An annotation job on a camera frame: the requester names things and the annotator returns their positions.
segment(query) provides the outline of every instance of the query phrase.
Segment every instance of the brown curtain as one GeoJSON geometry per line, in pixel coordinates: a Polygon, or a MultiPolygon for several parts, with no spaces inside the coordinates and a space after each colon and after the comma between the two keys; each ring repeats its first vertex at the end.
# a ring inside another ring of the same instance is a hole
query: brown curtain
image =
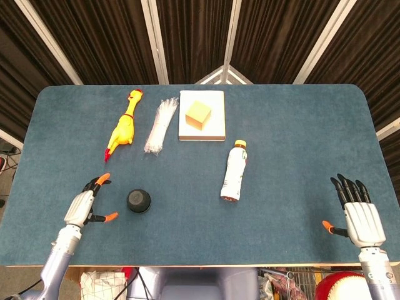
{"type": "Polygon", "coordinates": [[[170,84],[223,65],[232,0],[157,0],[157,8],[170,84]]]}
{"type": "Polygon", "coordinates": [[[14,1],[0,1],[0,128],[24,140],[36,97],[72,84],[14,1]]]}
{"type": "Polygon", "coordinates": [[[384,138],[380,144],[400,205],[400,130],[384,138]]]}
{"type": "Polygon", "coordinates": [[[243,0],[231,65],[253,83],[292,83],[338,0],[243,0]]]}
{"type": "Polygon", "coordinates": [[[31,0],[84,84],[157,84],[140,0],[31,0]]]}
{"type": "Polygon", "coordinates": [[[376,130],[400,117],[400,1],[357,1],[307,83],[357,84],[376,130]]]}

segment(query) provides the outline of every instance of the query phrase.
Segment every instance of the white plastic bottle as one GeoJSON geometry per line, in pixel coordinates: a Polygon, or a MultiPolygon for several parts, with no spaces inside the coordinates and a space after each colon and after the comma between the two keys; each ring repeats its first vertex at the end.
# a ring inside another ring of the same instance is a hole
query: white plastic bottle
{"type": "Polygon", "coordinates": [[[228,201],[239,201],[243,171],[246,167],[248,154],[246,142],[238,139],[234,148],[229,152],[221,198],[228,201]]]}

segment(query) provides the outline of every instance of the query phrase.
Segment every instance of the table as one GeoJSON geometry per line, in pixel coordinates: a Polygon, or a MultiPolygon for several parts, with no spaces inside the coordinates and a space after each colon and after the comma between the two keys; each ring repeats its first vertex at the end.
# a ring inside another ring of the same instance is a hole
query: table
{"type": "Polygon", "coordinates": [[[72,265],[285,265],[357,263],[359,250],[329,235],[323,219],[345,226],[329,178],[342,173],[369,189],[386,232],[383,249],[400,261],[399,206],[363,93],[353,85],[54,86],[36,102],[0,228],[0,264],[42,265],[72,198],[110,172],[94,203],[111,223],[83,229],[72,265]],[[132,146],[104,150],[127,107],[137,105],[132,146]],[[143,152],[160,100],[183,89],[222,90],[226,141],[178,140],[178,112],[155,156],[143,152]],[[238,203],[219,192],[229,150],[247,141],[238,203]],[[149,192],[134,214],[128,192],[149,192]]]}

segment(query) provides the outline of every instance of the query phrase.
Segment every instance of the rubber chicken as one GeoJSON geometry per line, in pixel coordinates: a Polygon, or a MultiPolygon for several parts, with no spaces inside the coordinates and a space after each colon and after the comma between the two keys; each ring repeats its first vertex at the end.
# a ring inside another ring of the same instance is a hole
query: rubber chicken
{"type": "Polygon", "coordinates": [[[134,134],[133,112],[136,104],[142,99],[142,95],[143,92],[140,89],[135,89],[128,95],[129,105],[126,112],[119,118],[118,125],[111,134],[108,147],[104,153],[104,161],[107,162],[118,145],[132,144],[134,134]]]}

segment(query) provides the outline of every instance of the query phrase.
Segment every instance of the sponge block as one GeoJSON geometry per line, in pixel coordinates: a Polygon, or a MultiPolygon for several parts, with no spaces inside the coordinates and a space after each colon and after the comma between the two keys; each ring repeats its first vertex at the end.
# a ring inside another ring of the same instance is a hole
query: sponge block
{"type": "Polygon", "coordinates": [[[199,101],[195,101],[185,115],[186,122],[198,130],[204,129],[210,116],[211,108],[199,101]]]}

